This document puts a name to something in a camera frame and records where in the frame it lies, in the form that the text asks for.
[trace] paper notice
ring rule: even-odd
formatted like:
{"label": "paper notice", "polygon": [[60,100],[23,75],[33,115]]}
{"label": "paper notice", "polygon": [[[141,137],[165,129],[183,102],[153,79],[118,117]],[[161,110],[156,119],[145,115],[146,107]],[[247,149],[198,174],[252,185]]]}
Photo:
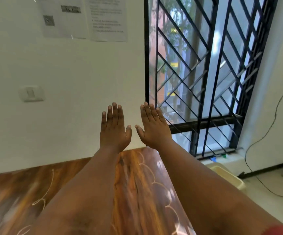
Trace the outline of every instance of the paper notice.
{"label": "paper notice", "polygon": [[90,38],[127,41],[125,0],[85,0]]}
{"label": "paper notice", "polygon": [[36,0],[44,37],[89,39],[82,0]]}

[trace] switch plate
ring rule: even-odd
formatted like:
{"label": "switch plate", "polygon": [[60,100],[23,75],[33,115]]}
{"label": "switch plate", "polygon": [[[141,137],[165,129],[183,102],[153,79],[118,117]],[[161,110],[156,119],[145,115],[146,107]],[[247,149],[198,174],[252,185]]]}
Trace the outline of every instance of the switch plate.
{"label": "switch plate", "polygon": [[40,86],[21,86],[18,93],[23,102],[41,102],[45,100],[45,92]]}

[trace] plastic container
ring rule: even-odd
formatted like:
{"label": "plastic container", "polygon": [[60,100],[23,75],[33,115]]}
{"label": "plastic container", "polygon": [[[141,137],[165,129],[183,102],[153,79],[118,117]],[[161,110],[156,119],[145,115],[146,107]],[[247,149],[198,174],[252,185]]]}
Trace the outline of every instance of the plastic container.
{"label": "plastic container", "polygon": [[229,171],[223,169],[220,166],[213,166],[210,167],[211,170],[213,170],[216,174],[230,182],[233,186],[235,186],[239,190],[246,189],[245,183],[239,179],[237,176],[234,176],[232,173]]}

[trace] wire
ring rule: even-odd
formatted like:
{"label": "wire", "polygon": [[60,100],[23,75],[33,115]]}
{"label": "wire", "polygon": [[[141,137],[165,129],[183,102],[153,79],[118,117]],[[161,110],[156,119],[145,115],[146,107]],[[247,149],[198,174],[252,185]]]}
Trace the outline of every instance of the wire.
{"label": "wire", "polygon": [[[278,103],[277,103],[277,107],[275,108],[275,113],[274,113],[273,122],[272,122],[272,124],[270,125],[270,127],[269,127],[268,131],[266,132],[266,134],[265,134],[262,138],[260,138],[260,139],[257,140],[256,142],[254,142],[252,145],[250,145],[249,148],[247,148],[247,150],[246,150],[246,153],[245,153],[245,163],[246,163],[246,165],[248,166],[248,168],[249,168],[249,170],[250,170],[251,172],[253,172],[253,170],[249,167],[249,165],[248,165],[248,163],[247,163],[247,161],[246,161],[247,152],[248,152],[248,150],[249,150],[252,146],[254,146],[254,145],[257,144],[258,142],[260,142],[261,140],[263,140],[263,139],[268,135],[268,133],[270,132],[272,126],[274,125],[274,123],[275,123],[275,121],[276,121],[276,119],[277,119],[277,109],[278,109],[278,107],[279,107],[280,102],[282,101],[282,99],[283,99],[283,94],[282,94],[280,100],[279,100]],[[262,181],[261,181],[258,177],[257,177],[257,179],[258,179],[258,180],[260,181],[260,183],[261,183],[267,190],[269,190],[272,194],[283,198],[282,195],[278,195],[278,194],[272,192],[270,189],[268,189],[268,188],[262,183]]]}

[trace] hand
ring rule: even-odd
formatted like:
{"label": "hand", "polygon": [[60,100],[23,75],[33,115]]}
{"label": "hand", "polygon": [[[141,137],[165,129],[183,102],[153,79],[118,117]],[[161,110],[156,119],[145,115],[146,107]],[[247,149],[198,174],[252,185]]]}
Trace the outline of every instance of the hand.
{"label": "hand", "polygon": [[132,127],[128,125],[125,132],[123,109],[115,102],[112,103],[112,106],[108,106],[107,118],[108,120],[106,112],[102,112],[100,149],[111,150],[118,154],[129,145],[132,139]]}
{"label": "hand", "polygon": [[153,104],[150,104],[149,107],[148,103],[145,102],[140,106],[140,114],[145,131],[139,125],[135,125],[135,128],[144,144],[155,150],[159,150],[161,146],[173,140],[171,130],[167,125],[161,109],[155,109]]}

